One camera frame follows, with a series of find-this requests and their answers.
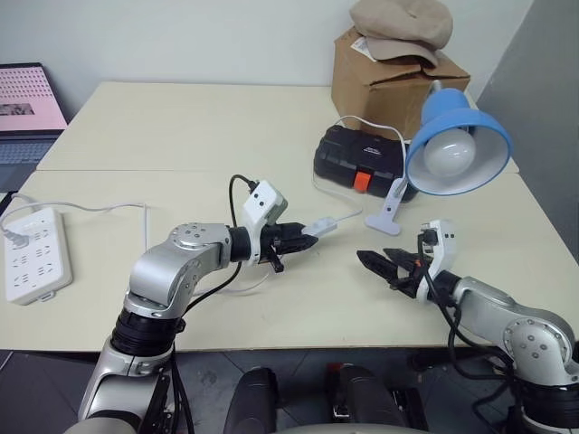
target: power strip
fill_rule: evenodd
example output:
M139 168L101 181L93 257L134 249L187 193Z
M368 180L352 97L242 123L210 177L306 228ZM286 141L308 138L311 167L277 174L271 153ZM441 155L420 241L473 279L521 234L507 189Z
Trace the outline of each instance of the power strip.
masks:
M17 248L4 239L6 299L18 305L46 301L54 291L72 282L71 263L62 217L43 208L6 224L6 229L28 236L28 245Z

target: desk lamp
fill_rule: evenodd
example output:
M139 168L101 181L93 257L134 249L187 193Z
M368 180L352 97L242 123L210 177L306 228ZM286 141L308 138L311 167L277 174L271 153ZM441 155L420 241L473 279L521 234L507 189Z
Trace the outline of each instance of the desk lamp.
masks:
M421 128L404 161L404 174L393 181L379 214L365 224L397 235L394 216L410 183L416 190L439 196L467 193L494 179L508 163L512 143L491 115L470 108L464 93L443 89L435 80L422 106Z

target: cardboard box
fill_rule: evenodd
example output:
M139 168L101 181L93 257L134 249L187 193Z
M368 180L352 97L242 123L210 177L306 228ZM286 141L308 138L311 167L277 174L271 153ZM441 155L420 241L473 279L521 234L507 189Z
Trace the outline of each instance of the cardboard box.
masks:
M440 51L439 66L427 68L414 58L373 61L352 48L362 37L355 28L335 41L332 100L340 116L356 115L376 124L396 127L404 138L412 138L420 128L422 104L431 82L441 80L444 87L465 90L470 75ZM388 138L387 130L368 127L355 119L345 125Z

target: white table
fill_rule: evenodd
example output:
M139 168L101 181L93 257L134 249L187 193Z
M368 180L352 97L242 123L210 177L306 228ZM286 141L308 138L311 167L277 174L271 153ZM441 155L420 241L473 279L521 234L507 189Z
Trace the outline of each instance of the white table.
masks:
M38 170L305 171L337 119L328 87L104 82Z
M348 206L316 191L308 176L283 165L247 175L267 178L289 200L283 222L340 216ZM39 200L88 206L143 201L150 212L150 242L164 240L181 222L229 222L229 171L48 171L37 172L23 193ZM365 212L381 200L355 194ZM243 189L237 190L239 202ZM128 275L142 251L141 213L107 214L64 209L74 282L46 303L28 307L0 301L0 348L98 351L122 308ZM185 318L180 350L443 345L448 327L434 306L420 305L390 290L366 270L357 249L401 247L415 251L420 224L452 218L459 257L452 271L472 275L510 293L517 301L563 316L575 330L579 317L579 268L535 199L516 174L503 174L472 193L454 197L419 194L401 207L398 237L367 229L361 217L346 221L311 250L284 259L286 271L252 291L215 295ZM119 247L111 248L107 237ZM249 270L254 281L269 266ZM231 270L202 280L220 282Z

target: beige hat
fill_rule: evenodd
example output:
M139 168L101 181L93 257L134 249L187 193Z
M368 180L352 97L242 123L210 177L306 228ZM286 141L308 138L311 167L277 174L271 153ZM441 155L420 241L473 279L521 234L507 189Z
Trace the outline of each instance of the beige hat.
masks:
M437 66L434 52L452 33L451 13L437 0L360 0L350 16L379 61L420 56Z

